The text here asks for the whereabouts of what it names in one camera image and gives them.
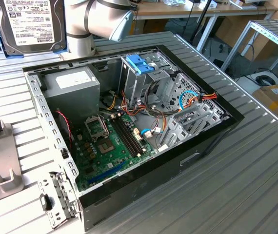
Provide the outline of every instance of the slotted aluminum workbench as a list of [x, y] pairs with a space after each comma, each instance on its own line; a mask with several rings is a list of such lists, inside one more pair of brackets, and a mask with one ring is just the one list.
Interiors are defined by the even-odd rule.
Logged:
[[[273, 41], [275, 44], [278, 45], [278, 20], [270, 19], [270, 20], [255, 20], [249, 21], [243, 30], [241, 36], [237, 40], [236, 44], [233, 46], [231, 52], [229, 53], [227, 59], [223, 63], [222, 67], [220, 68], [222, 71], [225, 71], [229, 66], [232, 59], [235, 57], [239, 47], [248, 36], [251, 29], [254, 29], [256, 32], [251, 37], [247, 45], [245, 46], [244, 50], [242, 51], [241, 55], [245, 56], [246, 52], [251, 48], [250, 45], [253, 45], [257, 36], [262, 34], [263, 36], [267, 37], [269, 40]], [[275, 66], [278, 64], [278, 59], [271, 65], [270, 70], [273, 70]]]
[[[92, 234], [278, 233], [278, 120], [170, 32], [97, 40], [101, 53], [164, 44], [245, 115], [207, 157], [91, 230]], [[13, 124], [25, 189], [0, 200], [0, 233], [49, 233], [37, 179], [56, 171], [21, 67], [57, 55], [4, 59], [0, 52], [0, 118]], [[55, 233], [82, 233], [74, 219]]]

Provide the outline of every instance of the green motherboard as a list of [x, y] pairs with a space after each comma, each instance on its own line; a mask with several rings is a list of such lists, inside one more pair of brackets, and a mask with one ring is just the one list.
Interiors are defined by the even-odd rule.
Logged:
[[106, 138], [99, 137], [96, 142], [92, 141], [91, 134], [102, 131], [99, 123], [88, 125], [91, 134], [85, 125], [76, 126], [72, 132], [75, 140], [72, 142], [71, 154], [79, 170], [79, 176], [76, 179], [79, 191], [83, 191], [155, 154], [149, 143], [145, 140], [135, 139], [133, 133], [135, 125], [130, 117], [123, 115], [120, 119], [128, 127], [128, 131], [133, 136], [132, 140], [137, 141], [144, 152], [140, 156], [131, 154], [123, 142], [125, 139], [118, 135], [109, 119], [103, 120], [109, 135]]

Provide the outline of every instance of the blue drive bay latch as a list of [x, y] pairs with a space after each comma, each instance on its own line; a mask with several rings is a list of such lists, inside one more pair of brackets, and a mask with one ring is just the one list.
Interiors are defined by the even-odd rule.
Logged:
[[126, 60], [140, 75], [154, 71], [154, 68], [150, 67], [139, 55], [128, 55]]

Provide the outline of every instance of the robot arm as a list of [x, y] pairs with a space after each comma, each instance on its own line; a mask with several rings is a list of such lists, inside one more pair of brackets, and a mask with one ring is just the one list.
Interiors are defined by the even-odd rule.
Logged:
[[92, 34], [121, 41], [130, 31], [134, 14], [128, 0], [87, 0], [65, 2], [69, 52], [63, 59], [93, 55]]

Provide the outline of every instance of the expansion slot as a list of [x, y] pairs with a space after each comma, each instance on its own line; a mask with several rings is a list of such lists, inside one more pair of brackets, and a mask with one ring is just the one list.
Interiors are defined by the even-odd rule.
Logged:
[[111, 175], [111, 174], [113, 174], [113, 173], [119, 171], [120, 169], [122, 169], [122, 166], [123, 166], [125, 163], [126, 163], [126, 161], [125, 161], [125, 162], [122, 162], [121, 164], [117, 165], [116, 167], [111, 168], [110, 170], [108, 170], [108, 171], [106, 171], [106, 172], [104, 172], [104, 173], [102, 173], [102, 174], [100, 174], [100, 175], [98, 175], [98, 176], [96, 176], [96, 177], [94, 177], [94, 178], [88, 180], [88, 183], [89, 183], [89, 184], [92, 184], [92, 183], [94, 183], [94, 182], [97, 182], [97, 181], [99, 181], [99, 180], [101, 180], [101, 179], [103, 179], [103, 178], [106, 178], [107, 176], [109, 176], [109, 175]]

